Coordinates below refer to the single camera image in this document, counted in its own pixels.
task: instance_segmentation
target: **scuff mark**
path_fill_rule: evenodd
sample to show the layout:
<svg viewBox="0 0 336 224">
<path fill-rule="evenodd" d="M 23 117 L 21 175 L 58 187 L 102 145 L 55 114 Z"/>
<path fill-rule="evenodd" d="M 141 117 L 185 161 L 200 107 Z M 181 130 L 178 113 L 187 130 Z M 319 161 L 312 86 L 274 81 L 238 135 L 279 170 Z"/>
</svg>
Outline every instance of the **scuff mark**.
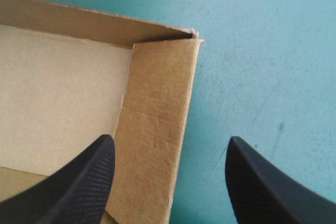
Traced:
<svg viewBox="0 0 336 224">
<path fill-rule="evenodd" d="M 221 115 L 222 114 L 222 112 L 223 112 L 223 108 L 224 108 L 224 105 L 225 105 L 225 103 L 226 103 L 226 101 L 227 101 L 227 99 L 230 97 L 230 94 L 228 94 L 224 99 L 223 99 L 223 101 L 222 101 L 222 105 L 220 105 L 220 110 L 219 110 L 219 115 Z"/>
<path fill-rule="evenodd" d="M 212 55 L 211 59 L 209 60 L 209 63 L 205 66 L 205 68 L 199 73 L 199 75 L 195 78 L 195 82 L 199 79 L 199 77 L 202 75 L 204 71 L 207 70 L 207 68 L 212 64 L 213 60 L 215 58 L 215 54 Z"/>
<path fill-rule="evenodd" d="M 220 157 L 219 157 L 218 161 L 216 162 L 214 168 L 212 168 L 212 172 L 216 169 L 216 167 L 218 166 L 219 162 L 220 162 L 221 159 L 223 158 L 223 156 L 224 156 L 224 154 L 225 154 L 225 152 L 226 152 L 226 150 L 227 150 L 228 145 L 229 145 L 229 142 L 227 142 L 226 145 L 224 146 L 224 149 L 223 149 L 222 154 L 220 155 Z"/>
<path fill-rule="evenodd" d="M 254 116 L 254 118 L 252 119 L 252 125 L 255 124 L 255 122 L 257 121 L 259 115 L 261 114 L 264 106 L 267 104 L 267 102 L 269 101 L 269 99 L 272 97 L 272 95 L 279 89 L 280 85 L 282 83 L 282 80 L 278 80 L 277 84 L 275 84 L 272 88 L 272 90 L 269 92 L 268 96 L 264 99 L 264 101 L 262 102 L 262 104 L 260 105 L 259 109 L 256 112 L 256 115 Z"/>
<path fill-rule="evenodd" d="M 275 142 L 274 142 L 274 145 L 273 145 L 273 148 L 272 148 L 272 151 L 271 151 L 270 159 L 274 158 L 275 152 L 277 151 L 277 149 L 279 147 L 279 140 L 280 140 L 284 130 L 285 130 L 285 123 L 281 122 L 279 124 L 279 127 L 278 127 L 278 134 L 277 134 L 277 137 L 275 138 Z"/>
</svg>

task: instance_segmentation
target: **teal surface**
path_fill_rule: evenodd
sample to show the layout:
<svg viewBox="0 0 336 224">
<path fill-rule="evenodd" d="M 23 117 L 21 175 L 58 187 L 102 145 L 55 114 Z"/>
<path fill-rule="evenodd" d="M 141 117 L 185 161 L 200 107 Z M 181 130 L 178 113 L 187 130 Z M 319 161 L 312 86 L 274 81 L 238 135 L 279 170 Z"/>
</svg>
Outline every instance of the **teal surface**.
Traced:
<svg viewBox="0 0 336 224">
<path fill-rule="evenodd" d="M 232 135 L 336 201 L 336 0 L 49 1 L 194 27 L 206 39 L 172 224 L 236 223 L 224 181 Z"/>
</svg>

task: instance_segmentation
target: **black object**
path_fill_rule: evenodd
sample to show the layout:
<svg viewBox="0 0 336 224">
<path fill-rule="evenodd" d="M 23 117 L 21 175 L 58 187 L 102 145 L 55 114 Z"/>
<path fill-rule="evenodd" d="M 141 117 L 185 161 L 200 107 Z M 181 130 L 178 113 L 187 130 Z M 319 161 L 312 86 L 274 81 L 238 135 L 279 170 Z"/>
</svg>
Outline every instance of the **black object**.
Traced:
<svg viewBox="0 0 336 224">
<path fill-rule="evenodd" d="M 102 135 L 50 177 L 0 202 L 0 223 L 99 224 L 113 175 L 113 139 Z"/>
<path fill-rule="evenodd" d="M 232 137 L 226 185 L 239 224 L 335 224 L 336 204 L 303 187 L 240 137 Z"/>
</svg>

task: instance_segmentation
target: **box flap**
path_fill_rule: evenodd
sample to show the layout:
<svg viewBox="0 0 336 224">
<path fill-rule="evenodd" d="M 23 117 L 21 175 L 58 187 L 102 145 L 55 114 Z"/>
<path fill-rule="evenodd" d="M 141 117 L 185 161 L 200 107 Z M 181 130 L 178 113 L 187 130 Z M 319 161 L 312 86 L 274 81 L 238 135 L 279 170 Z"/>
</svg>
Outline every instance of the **box flap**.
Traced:
<svg viewBox="0 0 336 224">
<path fill-rule="evenodd" d="M 201 40 L 136 44 L 115 134 L 107 211 L 119 224 L 167 224 Z"/>
<path fill-rule="evenodd" d="M 91 39 L 131 48 L 136 42 L 192 38 L 180 29 L 144 20 L 40 0 L 0 0 L 0 24 Z"/>
</svg>

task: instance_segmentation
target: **cardboard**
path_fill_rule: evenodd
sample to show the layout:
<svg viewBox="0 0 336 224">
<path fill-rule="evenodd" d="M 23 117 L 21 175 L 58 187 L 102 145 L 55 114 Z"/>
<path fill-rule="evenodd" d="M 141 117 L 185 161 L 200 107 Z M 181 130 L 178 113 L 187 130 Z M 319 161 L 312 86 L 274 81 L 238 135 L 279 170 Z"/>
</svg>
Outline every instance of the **cardboard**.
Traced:
<svg viewBox="0 0 336 224">
<path fill-rule="evenodd" d="M 0 166 L 50 175 L 112 135 L 131 59 L 130 49 L 0 25 Z"/>
<path fill-rule="evenodd" d="M 169 221 L 199 43 L 134 46 L 107 205 L 118 223 Z"/>
<path fill-rule="evenodd" d="M 0 22 L 3 25 L 91 39 L 122 47 L 131 48 L 136 42 L 197 36 L 193 29 L 181 29 L 40 0 L 0 0 L 0 7 Z"/>
<path fill-rule="evenodd" d="M 102 223 L 168 223 L 197 33 L 37 0 L 0 6 L 0 200 L 115 132 Z"/>
</svg>

